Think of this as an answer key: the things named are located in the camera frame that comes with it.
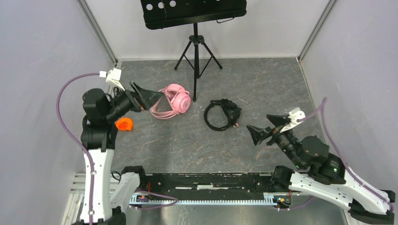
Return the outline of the pink headphones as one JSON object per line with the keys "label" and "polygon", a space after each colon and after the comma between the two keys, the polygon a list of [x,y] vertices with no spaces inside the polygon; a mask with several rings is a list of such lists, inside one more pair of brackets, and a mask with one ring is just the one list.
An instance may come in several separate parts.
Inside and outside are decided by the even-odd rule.
{"label": "pink headphones", "polygon": [[159,92],[164,94],[171,107],[171,110],[164,112],[157,111],[157,106],[160,102],[160,100],[158,100],[155,105],[149,110],[151,115],[157,119],[171,119],[176,115],[186,113],[191,105],[191,97],[189,91],[187,91],[183,86],[179,84],[172,83],[165,88],[160,89]]}

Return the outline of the black headphones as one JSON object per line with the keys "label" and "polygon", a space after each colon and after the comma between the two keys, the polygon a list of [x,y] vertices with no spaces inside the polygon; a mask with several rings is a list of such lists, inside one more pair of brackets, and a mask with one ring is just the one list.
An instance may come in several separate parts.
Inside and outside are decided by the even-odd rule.
{"label": "black headphones", "polygon": [[[221,109],[222,115],[226,119],[226,124],[221,127],[216,127],[212,125],[208,120],[208,113],[214,107],[219,107]],[[205,108],[203,119],[206,125],[213,131],[225,131],[228,128],[239,127],[239,119],[242,113],[242,108],[240,108],[236,103],[226,98],[211,100],[209,105]]]}

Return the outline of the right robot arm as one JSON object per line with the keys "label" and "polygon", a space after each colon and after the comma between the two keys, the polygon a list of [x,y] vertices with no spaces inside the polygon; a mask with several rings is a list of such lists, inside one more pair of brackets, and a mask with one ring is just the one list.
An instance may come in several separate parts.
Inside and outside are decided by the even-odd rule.
{"label": "right robot arm", "polygon": [[329,146],[315,135],[299,140],[292,130],[283,131],[288,124],[286,115],[266,118],[274,125],[267,127],[267,145],[276,144],[291,162],[306,173],[295,172],[286,166],[277,166],[271,178],[276,191],[285,189],[307,192],[332,202],[347,211],[354,219],[372,225],[392,225],[395,214],[391,203],[395,192],[366,187],[366,182],[354,178],[340,157],[330,153]]}

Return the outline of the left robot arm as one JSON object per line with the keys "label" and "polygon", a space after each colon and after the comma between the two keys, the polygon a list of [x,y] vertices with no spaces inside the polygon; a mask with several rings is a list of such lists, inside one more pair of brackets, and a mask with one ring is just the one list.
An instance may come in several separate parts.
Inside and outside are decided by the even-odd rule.
{"label": "left robot arm", "polygon": [[131,84],[115,96],[95,88],[83,94],[83,132],[78,144],[84,151],[85,194],[79,225],[124,225],[126,210],[152,210],[178,203],[259,204],[270,192],[270,174],[259,173],[146,173],[127,166],[111,191],[111,164],[118,129],[126,113],[152,109],[164,96]]}

